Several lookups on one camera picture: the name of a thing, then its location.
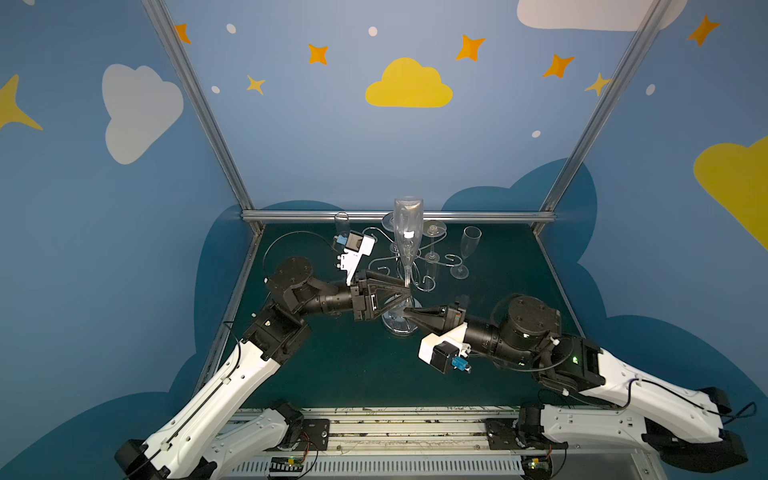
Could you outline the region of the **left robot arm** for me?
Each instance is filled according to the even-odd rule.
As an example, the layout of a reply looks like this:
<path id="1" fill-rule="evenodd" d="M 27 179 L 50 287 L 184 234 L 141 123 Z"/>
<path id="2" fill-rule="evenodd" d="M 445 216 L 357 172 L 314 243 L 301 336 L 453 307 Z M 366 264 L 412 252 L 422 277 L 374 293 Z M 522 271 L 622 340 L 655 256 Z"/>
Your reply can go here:
<path id="1" fill-rule="evenodd" d="M 348 282 L 319 280 L 305 257 L 284 260 L 267 287 L 268 301 L 213 377 L 154 434 L 118 449 L 115 460 L 125 478 L 219 479 L 260 451 L 294 446 L 304 416 L 287 402 L 229 432 L 222 429 L 309 338 L 307 317 L 350 312 L 374 320 L 411 296 L 404 280 L 373 271 Z"/>

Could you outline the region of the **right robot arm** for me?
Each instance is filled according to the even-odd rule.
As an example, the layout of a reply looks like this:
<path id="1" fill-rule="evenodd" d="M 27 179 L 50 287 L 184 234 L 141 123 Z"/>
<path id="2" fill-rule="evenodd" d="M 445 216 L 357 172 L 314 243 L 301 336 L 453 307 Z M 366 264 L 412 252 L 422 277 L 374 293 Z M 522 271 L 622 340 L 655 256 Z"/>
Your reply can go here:
<path id="1" fill-rule="evenodd" d="M 418 356 L 442 373 L 468 372 L 470 356 L 482 357 L 529 373 L 543 389 L 584 403 L 523 405 L 512 421 L 487 422 L 490 445 L 546 452 L 581 444 L 623 445 L 698 473 L 748 460 L 742 439 L 726 428 L 736 415 L 724 391 L 679 387 L 565 334 L 560 312 L 535 297 L 511 295 L 497 324 L 471 317 L 460 306 L 407 308 L 403 315 L 427 331 Z"/>

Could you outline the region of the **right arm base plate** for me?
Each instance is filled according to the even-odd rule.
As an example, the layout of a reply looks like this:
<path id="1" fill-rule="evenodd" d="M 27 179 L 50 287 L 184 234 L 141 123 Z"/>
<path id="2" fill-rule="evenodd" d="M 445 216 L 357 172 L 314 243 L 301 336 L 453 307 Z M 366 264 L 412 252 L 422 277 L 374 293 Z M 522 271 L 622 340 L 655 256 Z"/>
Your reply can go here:
<path id="1" fill-rule="evenodd" d="M 546 438 L 538 424 L 520 423 L 518 418 L 486 418 L 486 439 L 491 450 L 567 450 L 567 442 Z"/>

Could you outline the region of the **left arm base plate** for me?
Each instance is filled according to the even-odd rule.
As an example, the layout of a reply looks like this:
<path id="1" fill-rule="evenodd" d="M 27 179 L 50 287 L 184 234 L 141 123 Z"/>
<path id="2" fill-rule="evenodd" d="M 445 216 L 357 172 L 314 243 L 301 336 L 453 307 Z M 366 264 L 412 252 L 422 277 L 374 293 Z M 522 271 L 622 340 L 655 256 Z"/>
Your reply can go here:
<path id="1" fill-rule="evenodd" d="M 310 450 L 326 451 L 330 439 L 330 421 L 328 419 L 305 418 L 300 424 L 288 427 L 286 436 L 278 446 L 282 451 Z"/>

